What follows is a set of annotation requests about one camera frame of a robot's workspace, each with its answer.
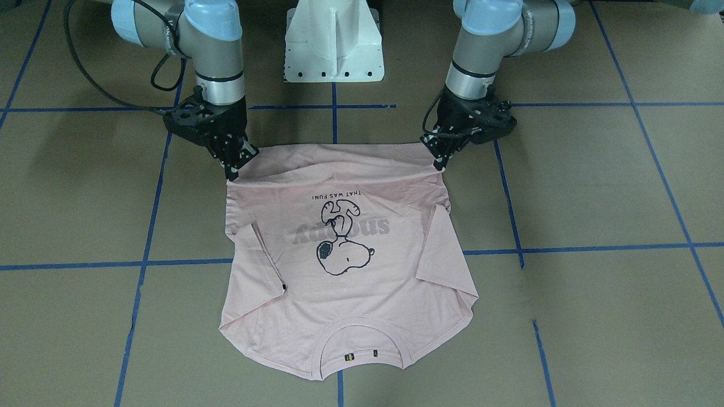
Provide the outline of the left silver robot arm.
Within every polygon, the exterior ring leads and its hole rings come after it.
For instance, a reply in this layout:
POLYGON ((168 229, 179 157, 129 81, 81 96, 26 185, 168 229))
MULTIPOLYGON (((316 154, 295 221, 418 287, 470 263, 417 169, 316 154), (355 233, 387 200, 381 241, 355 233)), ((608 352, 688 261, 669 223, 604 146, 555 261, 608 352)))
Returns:
POLYGON ((420 138, 437 170, 468 144, 496 141, 517 126, 509 101, 495 94, 502 61, 561 48, 576 28, 566 1, 455 1, 454 11, 461 28, 445 84, 429 108, 436 122, 420 138))

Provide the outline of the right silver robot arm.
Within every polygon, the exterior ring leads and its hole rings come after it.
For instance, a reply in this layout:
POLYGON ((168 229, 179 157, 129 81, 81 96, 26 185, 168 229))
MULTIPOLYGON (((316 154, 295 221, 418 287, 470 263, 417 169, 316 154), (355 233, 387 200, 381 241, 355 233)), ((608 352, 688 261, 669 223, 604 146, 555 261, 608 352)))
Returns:
POLYGON ((235 1, 113 1, 111 20, 126 41, 191 60, 192 94, 163 113, 172 134, 204 147, 235 180, 258 155, 246 134, 242 25, 235 1))

